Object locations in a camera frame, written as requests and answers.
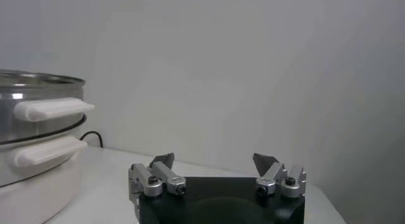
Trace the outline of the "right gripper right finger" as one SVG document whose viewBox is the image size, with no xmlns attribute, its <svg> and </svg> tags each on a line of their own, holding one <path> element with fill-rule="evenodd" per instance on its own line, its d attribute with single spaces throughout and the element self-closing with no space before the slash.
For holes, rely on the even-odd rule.
<svg viewBox="0 0 405 224">
<path fill-rule="evenodd" d="M 252 160 L 259 173 L 256 178 L 256 192 L 261 197 L 269 197 L 280 191 L 283 197 L 296 199 L 306 194 L 306 172 L 300 165 L 288 170 L 273 156 L 254 153 Z"/>
</svg>

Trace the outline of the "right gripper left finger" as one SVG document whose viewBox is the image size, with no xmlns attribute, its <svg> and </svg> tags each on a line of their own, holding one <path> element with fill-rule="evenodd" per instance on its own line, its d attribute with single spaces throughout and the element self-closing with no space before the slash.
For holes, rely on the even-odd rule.
<svg viewBox="0 0 405 224">
<path fill-rule="evenodd" d="M 141 194 L 159 197 L 163 194 L 164 185 L 170 194 L 183 196 L 187 190 L 186 178 L 172 170 L 174 159 L 175 154 L 171 152 L 156 156 L 148 166 L 132 164 L 128 169 L 129 199 L 134 201 Z"/>
</svg>

